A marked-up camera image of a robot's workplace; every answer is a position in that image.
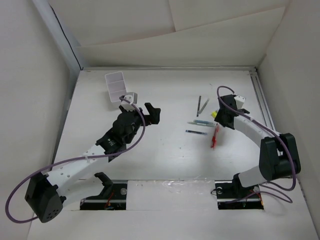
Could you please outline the yellow highlighter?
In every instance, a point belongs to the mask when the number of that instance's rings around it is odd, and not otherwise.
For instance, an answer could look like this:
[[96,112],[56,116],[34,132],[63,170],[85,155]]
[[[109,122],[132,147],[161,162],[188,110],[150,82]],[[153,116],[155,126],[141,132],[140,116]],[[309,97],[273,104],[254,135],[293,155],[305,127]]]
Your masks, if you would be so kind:
[[213,111],[211,113],[211,116],[215,119],[217,117],[218,112],[217,111]]

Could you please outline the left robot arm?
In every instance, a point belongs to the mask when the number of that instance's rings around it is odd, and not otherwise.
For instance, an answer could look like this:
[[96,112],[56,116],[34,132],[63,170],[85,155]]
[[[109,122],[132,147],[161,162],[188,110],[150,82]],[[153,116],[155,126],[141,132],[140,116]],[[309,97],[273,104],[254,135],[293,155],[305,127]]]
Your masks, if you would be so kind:
[[38,170],[29,178],[25,200],[41,223],[53,220],[62,209],[86,197],[107,198],[112,193],[113,182],[103,173],[103,168],[119,155],[130,150],[139,129],[160,122],[160,108],[145,103],[148,111],[123,99],[121,113],[112,127],[98,139],[83,156],[63,160],[49,167],[49,171]]

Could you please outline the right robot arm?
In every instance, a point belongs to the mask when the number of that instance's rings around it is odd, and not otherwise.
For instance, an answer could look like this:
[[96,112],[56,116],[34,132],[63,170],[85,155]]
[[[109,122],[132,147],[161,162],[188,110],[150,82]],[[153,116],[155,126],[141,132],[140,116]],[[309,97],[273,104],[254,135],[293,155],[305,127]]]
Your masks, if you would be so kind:
[[218,101],[215,122],[242,133],[259,147],[258,165],[236,173],[230,183],[221,187],[222,194],[240,201],[258,193],[260,187],[279,193],[294,190],[301,171],[295,137],[274,131],[252,118],[238,95],[219,96]]

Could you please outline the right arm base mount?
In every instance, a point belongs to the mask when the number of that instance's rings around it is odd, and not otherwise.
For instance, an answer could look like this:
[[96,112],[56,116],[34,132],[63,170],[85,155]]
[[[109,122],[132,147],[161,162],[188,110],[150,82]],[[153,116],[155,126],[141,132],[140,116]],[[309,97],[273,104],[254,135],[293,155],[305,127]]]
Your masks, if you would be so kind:
[[236,187],[231,180],[217,180],[210,192],[216,196],[219,210],[263,210],[264,204],[258,185]]

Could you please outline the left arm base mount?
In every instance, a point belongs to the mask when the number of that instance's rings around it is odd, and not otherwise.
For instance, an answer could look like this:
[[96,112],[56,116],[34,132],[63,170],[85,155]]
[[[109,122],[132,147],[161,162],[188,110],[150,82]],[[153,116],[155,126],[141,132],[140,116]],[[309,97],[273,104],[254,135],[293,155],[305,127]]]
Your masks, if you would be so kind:
[[81,211],[124,211],[127,209],[127,180],[111,180],[105,173],[98,172],[94,175],[99,179],[102,190],[98,194],[82,199],[79,205]]

